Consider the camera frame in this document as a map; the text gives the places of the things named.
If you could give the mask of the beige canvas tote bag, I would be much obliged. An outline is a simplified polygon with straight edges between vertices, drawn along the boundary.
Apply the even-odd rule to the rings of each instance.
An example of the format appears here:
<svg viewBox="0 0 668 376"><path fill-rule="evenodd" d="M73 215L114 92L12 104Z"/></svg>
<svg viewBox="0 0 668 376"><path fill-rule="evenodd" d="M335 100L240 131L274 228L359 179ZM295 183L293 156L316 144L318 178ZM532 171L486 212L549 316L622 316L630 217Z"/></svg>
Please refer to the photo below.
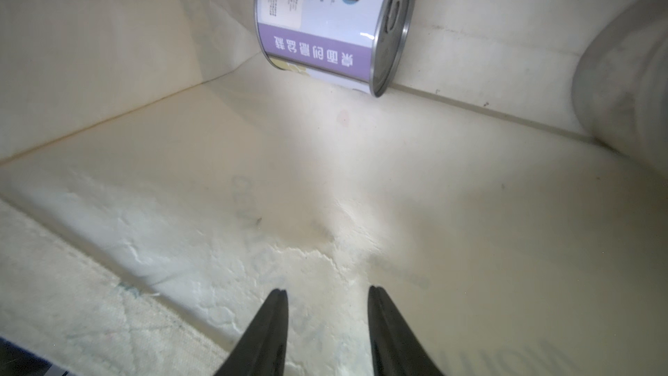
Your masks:
<svg viewBox="0 0 668 376"><path fill-rule="evenodd" d="M667 180L572 109L637 0L416 0L391 88L272 67L253 0L1 0L1 339L210 375L271 290L285 372L369 375L389 292L449 375L664 375Z"/></svg>

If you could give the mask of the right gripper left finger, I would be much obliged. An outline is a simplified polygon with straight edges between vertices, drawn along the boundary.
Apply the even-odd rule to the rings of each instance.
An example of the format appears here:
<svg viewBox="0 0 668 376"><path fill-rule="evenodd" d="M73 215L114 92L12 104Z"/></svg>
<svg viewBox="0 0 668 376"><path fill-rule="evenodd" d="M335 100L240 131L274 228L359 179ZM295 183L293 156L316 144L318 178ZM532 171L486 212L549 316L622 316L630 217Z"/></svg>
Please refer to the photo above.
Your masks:
<svg viewBox="0 0 668 376"><path fill-rule="evenodd" d="M287 291L274 289L215 376L282 376L288 338Z"/></svg>

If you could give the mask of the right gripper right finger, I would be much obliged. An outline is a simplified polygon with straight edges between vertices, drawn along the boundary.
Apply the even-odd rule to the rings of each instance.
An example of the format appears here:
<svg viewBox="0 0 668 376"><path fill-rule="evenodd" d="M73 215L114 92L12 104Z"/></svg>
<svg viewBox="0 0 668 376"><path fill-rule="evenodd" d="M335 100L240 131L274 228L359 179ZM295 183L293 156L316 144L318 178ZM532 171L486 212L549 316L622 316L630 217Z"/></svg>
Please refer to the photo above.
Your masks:
<svg viewBox="0 0 668 376"><path fill-rule="evenodd" d="M369 288L367 312L376 376L444 375L383 287Z"/></svg>

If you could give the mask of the silver top can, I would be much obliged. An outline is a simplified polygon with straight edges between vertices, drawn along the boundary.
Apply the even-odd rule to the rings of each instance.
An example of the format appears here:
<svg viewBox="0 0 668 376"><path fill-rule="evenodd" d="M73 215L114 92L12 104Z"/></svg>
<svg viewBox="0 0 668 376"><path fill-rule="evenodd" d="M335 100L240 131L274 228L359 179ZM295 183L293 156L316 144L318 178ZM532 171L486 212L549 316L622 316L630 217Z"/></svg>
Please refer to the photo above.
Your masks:
<svg viewBox="0 0 668 376"><path fill-rule="evenodd" d="M280 70L382 96L416 0L254 0L260 48Z"/></svg>

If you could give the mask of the wide brown seed jar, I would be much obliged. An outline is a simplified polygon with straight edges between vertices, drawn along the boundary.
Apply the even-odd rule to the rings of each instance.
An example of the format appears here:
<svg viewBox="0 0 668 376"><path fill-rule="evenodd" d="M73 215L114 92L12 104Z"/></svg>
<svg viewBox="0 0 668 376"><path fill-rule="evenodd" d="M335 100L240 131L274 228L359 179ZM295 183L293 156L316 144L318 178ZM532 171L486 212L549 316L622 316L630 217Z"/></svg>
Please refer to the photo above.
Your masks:
<svg viewBox="0 0 668 376"><path fill-rule="evenodd" d="M638 0L591 42L572 80L584 129L667 174L667 0Z"/></svg>

